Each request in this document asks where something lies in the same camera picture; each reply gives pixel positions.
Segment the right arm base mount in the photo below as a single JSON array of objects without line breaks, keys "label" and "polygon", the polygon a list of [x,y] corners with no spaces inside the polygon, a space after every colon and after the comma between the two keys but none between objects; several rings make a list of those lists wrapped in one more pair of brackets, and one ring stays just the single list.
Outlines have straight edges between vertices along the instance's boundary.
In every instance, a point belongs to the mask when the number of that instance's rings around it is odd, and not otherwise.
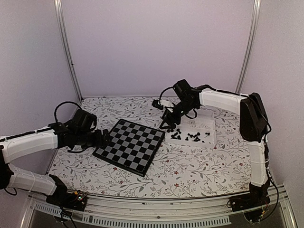
[{"label": "right arm base mount", "polygon": [[244,213],[245,219],[251,223],[262,221],[269,209],[270,198],[267,190],[250,190],[249,193],[230,197],[226,206],[233,212],[249,210]]}]

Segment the white plastic tray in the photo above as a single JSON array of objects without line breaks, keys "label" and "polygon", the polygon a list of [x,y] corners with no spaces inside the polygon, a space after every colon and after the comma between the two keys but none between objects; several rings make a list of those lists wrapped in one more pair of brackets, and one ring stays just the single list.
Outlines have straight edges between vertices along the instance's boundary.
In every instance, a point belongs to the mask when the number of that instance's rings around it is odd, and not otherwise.
[{"label": "white plastic tray", "polygon": [[181,123],[174,131],[166,133],[165,142],[199,148],[213,148],[217,142],[214,113],[208,110],[198,110],[195,119],[183,116]]}]

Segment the black white chessboard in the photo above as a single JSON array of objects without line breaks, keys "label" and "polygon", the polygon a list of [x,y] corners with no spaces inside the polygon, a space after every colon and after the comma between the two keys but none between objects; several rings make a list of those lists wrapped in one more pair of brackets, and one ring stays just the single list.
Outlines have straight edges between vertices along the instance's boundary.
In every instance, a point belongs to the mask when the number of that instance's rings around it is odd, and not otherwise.
[{"label": "black white chessboard", "polygon": [[93,156],[144,177],[165,137],[165,132],[119,119],[109,132],[110,143]]}]

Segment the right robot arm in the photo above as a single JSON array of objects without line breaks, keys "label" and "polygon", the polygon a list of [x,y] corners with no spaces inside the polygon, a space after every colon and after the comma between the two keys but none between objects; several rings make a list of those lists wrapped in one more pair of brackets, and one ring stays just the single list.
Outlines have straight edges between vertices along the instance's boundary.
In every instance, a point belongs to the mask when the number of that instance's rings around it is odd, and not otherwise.
[{"label": "right robot arm", "polygon": [[260,95],[237,94],[215,89],[210,85],[192,87],[185,79],[178,81],[171,88],[178,96],[179,103],[174,105],[162,98],[152,103],[153,107],[164,110],[160,129],[173,130],[181,123],[182,116],[191,110],[197,111],[201,106],[213,106],[239,115],[239,132],[247,142],[250,155],[251,181],[249,193],[243,197],[232,197],[230,202],[233,206],[249,207],[256,207],[260,202],[265,202],[270,185],[267,172],[267,135],[271,132],[271,126]]}]

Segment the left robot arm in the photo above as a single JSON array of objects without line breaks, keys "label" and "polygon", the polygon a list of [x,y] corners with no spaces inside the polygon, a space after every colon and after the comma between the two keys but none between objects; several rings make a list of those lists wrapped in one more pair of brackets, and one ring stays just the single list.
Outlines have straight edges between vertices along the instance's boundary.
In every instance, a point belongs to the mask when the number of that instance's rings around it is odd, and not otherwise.
[{"label": "left robot arm", "polygon": [[22,189],[39,192],[47,196],[47,202],[67,206],[72,194],[66,185],[54,175],[40,175],[20,169],[11,162],[17,158],[45,150],[75,146],[81,151],[88,148],[105,148],[109,140],[107,129],[98,130],[97,117],[78,109],[73,118],[65,123],[56,120],[48,126],[30,132],[4,136],[0,140],[0,188]]}]

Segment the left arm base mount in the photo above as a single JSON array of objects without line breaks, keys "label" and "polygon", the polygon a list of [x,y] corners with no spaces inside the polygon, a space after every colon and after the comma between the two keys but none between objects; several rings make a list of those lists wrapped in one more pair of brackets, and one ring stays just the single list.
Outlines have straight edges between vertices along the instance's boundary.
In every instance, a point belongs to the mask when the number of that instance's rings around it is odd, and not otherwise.
[{"label": "left arm base mount", "polygon": [[46,202],[64,209],[85,211],[87,196],[85,192],[75,190],[68,192],[66,185],[60,180],[55,180],[56,189],[52,195],[48,195]]}]

